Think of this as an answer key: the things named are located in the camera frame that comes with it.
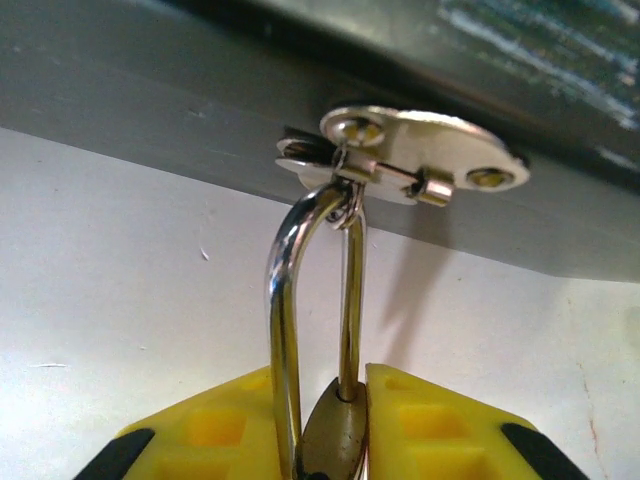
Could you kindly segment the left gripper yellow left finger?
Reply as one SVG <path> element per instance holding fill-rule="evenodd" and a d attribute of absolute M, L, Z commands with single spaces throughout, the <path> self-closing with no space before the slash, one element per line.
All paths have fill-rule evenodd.
<path fill-rule="evenodd" d="M 269 367 L 118 432 L 78 479 L 280 479 Z"/>

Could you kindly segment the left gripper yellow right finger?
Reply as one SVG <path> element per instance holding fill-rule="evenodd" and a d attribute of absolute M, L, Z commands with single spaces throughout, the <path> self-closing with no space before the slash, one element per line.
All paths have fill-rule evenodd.
<path fill-rule="evenodd" d="M 583 479 L 522 417 L 383 364 L 366 366 L 371 479 Z"/>

